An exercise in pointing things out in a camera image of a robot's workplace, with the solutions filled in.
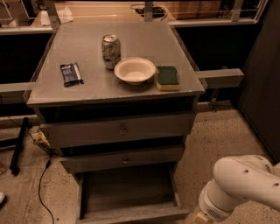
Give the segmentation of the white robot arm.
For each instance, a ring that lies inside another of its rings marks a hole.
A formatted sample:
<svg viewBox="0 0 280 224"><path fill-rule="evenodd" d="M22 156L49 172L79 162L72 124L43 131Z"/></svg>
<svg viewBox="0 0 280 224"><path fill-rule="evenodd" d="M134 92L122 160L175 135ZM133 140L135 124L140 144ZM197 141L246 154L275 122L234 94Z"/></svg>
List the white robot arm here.
<svg viewBox="0 0 280 224"><path fill-rule="evenodd" d="M223 157L214 164L213 179L200 193L193 221L224 221L249 200L280 211L280 163L272 165L259 155Z"/></svg>

